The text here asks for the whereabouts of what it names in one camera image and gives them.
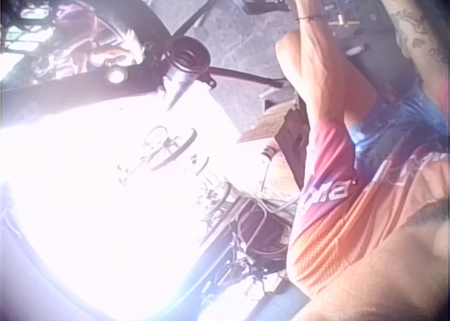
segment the wristband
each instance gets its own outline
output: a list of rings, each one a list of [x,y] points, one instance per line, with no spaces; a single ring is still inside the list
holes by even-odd
[[[309,17],[298,17],[295,18],[295,21],[300,22],[309,22],[309,21],[317,21],[317,20],[327,20],[327,16],[323,14],[317,14],[317,15],[310,15]]]

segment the person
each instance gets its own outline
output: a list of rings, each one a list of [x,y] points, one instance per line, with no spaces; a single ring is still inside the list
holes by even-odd
[[[430,315],[448,297],[448,56],[414,0],[381,0],[418,72],[387,104],[341,54],[319,0],[294,1],[300,28],[276,55],[311,127],[288,252],[290,280],[312,297],[299,317]]]

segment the concrete floor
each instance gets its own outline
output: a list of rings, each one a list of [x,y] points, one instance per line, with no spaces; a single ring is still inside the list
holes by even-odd
[[[199,6],[207,0],[153,0],[151,7],[170,32],[174,32]],[[353,58],[354,63],[384,96],[387,85],[407,85],[413,70],[403,59],[395,42],[394,29],[378,0],[338,0],[348,20],[359,20],[358,27],[337,27],[335,37],[343,50],[367,44],[369,49]],[[333,0],[322,0],[332,5]],[[331,18],[337,12],[330,11]],[[282,77],[275,56],[275,43],[297,27],[295,11],[265,15],[244,14],[231,0],[219,0],[203,25],[191,29],[188,35],[199,39],[210,50],[212,65],[240,70],[265,77]],[[242,81],[218,79],[212,95],[225,109],[240,132],[249,129],[262,111],[258,95],[267,90]],[[275,101],[293,97],[286,89],[270,96]]]

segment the bicycle tire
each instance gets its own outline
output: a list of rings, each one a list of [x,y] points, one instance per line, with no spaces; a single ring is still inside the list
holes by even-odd
[[[226,181],[226,183],[229,184],[230,188],[229,188],[228,195],[227,195],[226,197],[224,197],[225,199],[222,201],[221,205],[223,205],[223,204],[225,203],[226,198],[230,195],[230,192],[231,192],[231,183],[228,182],[228,181]],[[212,233],[217,229],[217,226],[219,226],[219,225],[224,221],[224,219],[225,219],[225,217],[228,215],[229,211],[230,211],[230,208],[228,208],[228,209],[221,215],[220,219],[216,222],[216,224],[211,228],[211,230],[206,234],[206,236],[204,236],[204,237],[202,238],[202,240],[201,240],[201,242],[200,242],[201,244],[203,244],[203,243],[204,243],[204,242],[212,235]]]
[[[162,130],[165,132],[165,138],[167,139],[167,137],[168,137],[168,135],[169,135],[169,131],[167,130],[167,128],[166,128],[165,126],[156,126],[156,127],[154,127],[152,130],[150,130],[150,131],[148,132],[148,134],[147,134],[145,140],[143,141],[143,145],[142,145],[142,148],[143,148],[143,149],[146,149],[148,145],[151,145],[151,144],[148,144],[149,137],[151,137],[151,135],[152,135],[153,133],[155,133],[157,130],[160,130],[160,129],[162,129]]]
[[[157,163],[155,166],[152,166],[150,168],[150,171],[157,171],[161,169],[162,167],[168,165],[169,163],[175,161],[178,157],[180,157],[183,152],[185,152],[191,145],[194,143],[194,141],[197,138],[197,131],[195,129],[191,129],[191,135],[189,138],[177,149],[175,152],[170,154],[166,159],[162,160],[161,162]]]
[[[220,182],[217,186],[215,186],[214,188],[218,188],[220,185],[225,185],[226,189],[225,189],[225,193],[222,196],[222,198],[210,209],[208,210],[208,212],[204,215],[207,216],[209,214],[212,214],[213,212],[215,212],[217,209],[219,209],[226,201],[226,198],[228,198],[228,196],[230,195],[231,192],[231,183],[228,181],[224,181],[224,182]]]

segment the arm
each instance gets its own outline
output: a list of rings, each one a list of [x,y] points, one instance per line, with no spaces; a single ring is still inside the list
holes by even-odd
[[[448,79],[448,51],[425,19],[415,0],[381,0],[399,36],[402,51],[410,56],[420,77],[423,90],[442,106],[444,82]]]

